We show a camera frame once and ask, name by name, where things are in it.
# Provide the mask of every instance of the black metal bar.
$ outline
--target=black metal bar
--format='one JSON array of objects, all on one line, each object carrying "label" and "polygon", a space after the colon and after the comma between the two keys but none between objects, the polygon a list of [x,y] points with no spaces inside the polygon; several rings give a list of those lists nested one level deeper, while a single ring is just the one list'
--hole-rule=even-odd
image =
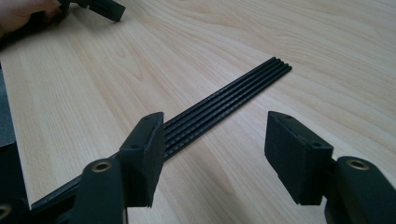
[{"label": "black metal bar", "polygon": [[[231,115],[237,108],[265,90],[291,70],[291,67],[277,58],[271,58],[250,72],[236,79],[219,91],[164,124],[164,159],[167,161],[193,140]],[[80,177],[76,177],[49,195],[32,204],[33,213],[45,207],[56,206],[62,195],[74,195],[77,192]]]}]

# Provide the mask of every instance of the black 3d printed part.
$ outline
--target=black 3d printed part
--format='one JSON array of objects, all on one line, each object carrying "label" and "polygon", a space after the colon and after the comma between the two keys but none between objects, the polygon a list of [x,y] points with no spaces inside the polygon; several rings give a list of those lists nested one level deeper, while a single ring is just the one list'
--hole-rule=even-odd
[{"label": "black 3d printed part", "polygon": [[111,21],[120,21],[125,7],[112,0],[59,0],[61,11],[66,13],[70,3],[77,3],[80,7],[88,8]]},{"label": "black 3d printed part", "polygon": [[335,165],[333,184],[339,199],[334,202],[325,195],[328,223],[338,214],[331,214],[327,207],[337,208],[340,203],[344,204],[351,223],[396,223],[396,190],[374,164],[356,157],[340,157]]},{"label": "black 3d printed part", "polygon": [[265,157],[296,203],[320,204],[332,149],[297,119],[268,112]]},{"label": "black 3d printed part", "polygon": [[93,161],[81,176],[69,221],[57,219],[56,223],[125,223],[120,163],[114,159]]},{"label": "black 3d printed part", "polygon": [[[198,104],[164,124],[167,161],[193,140],[231,115],[237,108],[265,90],[291,70],[291,67],[273,57],[236,79]],[[80,177],[76,177],[49,195],[32,204],[32,211],[53,206],[64,198],[73,200]]]},{"label": "black 3d printed part", "polygon": [[152,206],[164,152],[163,113],[145,116],[126,138],[116,157],[121,170],[127,172],[122,174],[127,184],[127,207]]}]

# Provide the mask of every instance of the black extrusion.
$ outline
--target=black extrusion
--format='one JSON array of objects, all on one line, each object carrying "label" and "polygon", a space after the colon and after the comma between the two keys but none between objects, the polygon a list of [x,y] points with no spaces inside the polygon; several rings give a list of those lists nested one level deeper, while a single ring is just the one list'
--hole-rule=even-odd
[{"label": "black extrusion", "polygon": [[332,146],[297,119],[268,112],[265,157],[296,203],[319,205]]},{"label": "black extrusion", "polygon": [[[193,140],[231,115],[248,100],[285,76],[291,67],[273,57],[236,79],[219,91],[206,97],[164,124],[165,154],[167,161]],[[46,207],[60,206],[62,197],[73,200],[80,176],[69,181],[49,195],[32,204],[33,213]]]}]

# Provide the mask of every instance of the black object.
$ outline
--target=black object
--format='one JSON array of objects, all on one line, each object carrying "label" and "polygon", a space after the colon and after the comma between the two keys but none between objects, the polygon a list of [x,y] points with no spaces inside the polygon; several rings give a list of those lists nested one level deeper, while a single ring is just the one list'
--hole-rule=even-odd
[{"label": "black object", "polygon": [[[237,108],[265,90],[291,70],[291,67],[273,57],[237,80],[164,124],[165,154],[167,161],[193,140],[207,132]],[[76,177],[49,195],[32,204],[33,211],[42,207],[55,207],[63,198],[72,199],[80,177]]]},{"label": "black object", "polygon": [[80,7],[88,8],[111,21],[120,21],[125,7],[112,0],[59,0],[61,10],[66,13],[70,3],[77,3]]},{"label": "black object", "polygon": [[16,143],[0,147],[0,223],[27,223],[29,204]]},{"label": "black object", "polygon": [[328,223],[396,223],[396,191],[372,163],[332,159],[332,146],[297,119],[270,111],[265,157],[296,203],[327,198]]},{"label": "black object", "polygon": [[[124,207],[152,206],[164,160],[178,153],[290,70],[290,66],[272,58],[165,125],[163,113],[144,117],[125,140],[120,152],[109,159],[91,163],[83,176],[76,177],[34,203],[29,220],[33,223],[87,223],[86,215],[92,217],[92,222],[104,220],[104,216],[126,218]],[[103,169],[104,173],[95,174],[95,167]],[[121,177],[115,175],[119,169]],[[95,186],[95,183],[102,181],[106,183]],[[117,204],[107,208],[111,211],[103,211],[106,206],[95,200],[105,192],[115,195],[114,198],[108,195],[101,197],[108,202],[107,205]],[[90,200],[98,204],[84,215]]]},{"label": "black object", "polygon": [[94,161],[82,173],[69,223],[124,223],[124,205],[120,163],[114,159]]},{"label": "black object", "polygon": [[0,224],[125,223],[125,207],[152,206],[164,150],[163,113],[145,116],[116,159],[94,161],[84,169],[77,192],[29,211],[16,145],[1,148],[0,175],[6,184],[0,185]]}]

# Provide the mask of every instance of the brass insert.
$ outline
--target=brass insert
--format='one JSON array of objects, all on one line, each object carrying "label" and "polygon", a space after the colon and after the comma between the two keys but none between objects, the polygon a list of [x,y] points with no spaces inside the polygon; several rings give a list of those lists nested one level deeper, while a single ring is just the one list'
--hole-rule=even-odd
[{"label": "brass insert", "polygon": [[0,221],[7,217],[12,211],[12,206],[7,203],[0,204]]},{"label": "brass insert", "polygon": [[110,169],[110,167],[111,167],[111,163],[110,163],[110,162],[108,162],[108,161],[101,161],[101,162],[96,163],[96,164],[92,167],[92,170],[93,170],[94,172],[96,172],[96,173],[100,173],[100,172],[103,172],[103,171],[106,171],[106,170]]},{"label": "brass insert", "polygon": [[357,170],[362,170],[362,171],[366,171],[370,169],[370,166],[367,165],[364,161],[358,161],[358,160],[348,160],[346,161],[346,163],[352,167],[355,168]]}]

